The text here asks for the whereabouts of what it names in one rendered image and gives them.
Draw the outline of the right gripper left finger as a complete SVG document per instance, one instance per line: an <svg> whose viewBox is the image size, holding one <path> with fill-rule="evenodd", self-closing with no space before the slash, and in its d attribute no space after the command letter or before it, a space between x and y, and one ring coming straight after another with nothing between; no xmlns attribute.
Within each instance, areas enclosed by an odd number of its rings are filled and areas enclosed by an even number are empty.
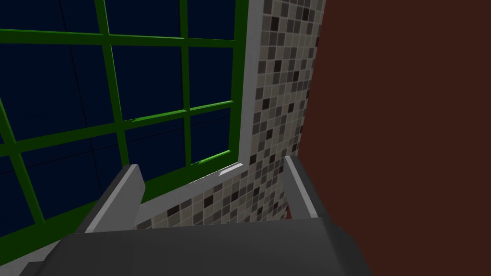
<svg viewBox="0 0 491 276"><path fill-rule="evenodd" d="M75 233L133 229L144 191L139 165L124 166Z"/></svg>

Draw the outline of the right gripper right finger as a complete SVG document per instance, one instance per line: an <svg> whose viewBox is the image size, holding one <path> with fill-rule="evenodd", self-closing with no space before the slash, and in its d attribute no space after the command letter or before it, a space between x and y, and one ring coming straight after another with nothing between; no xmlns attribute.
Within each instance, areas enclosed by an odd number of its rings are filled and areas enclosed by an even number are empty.
<svg viewBox="0 0 491 276"><path fill-rule="evenodd" d="M282 183L292 219L329 219L329 214L298 157L284 157Z"/></svg>

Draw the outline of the green framed window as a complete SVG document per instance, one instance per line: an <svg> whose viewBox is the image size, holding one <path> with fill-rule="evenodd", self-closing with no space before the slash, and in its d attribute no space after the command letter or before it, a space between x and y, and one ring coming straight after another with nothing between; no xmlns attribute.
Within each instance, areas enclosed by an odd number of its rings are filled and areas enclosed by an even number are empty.
<svg viewBox="0 0 491 276"><path fill-rule="evenodd" d="M0 267L137 164L142 203L243 163L264 0L0 0Z"/></svg>

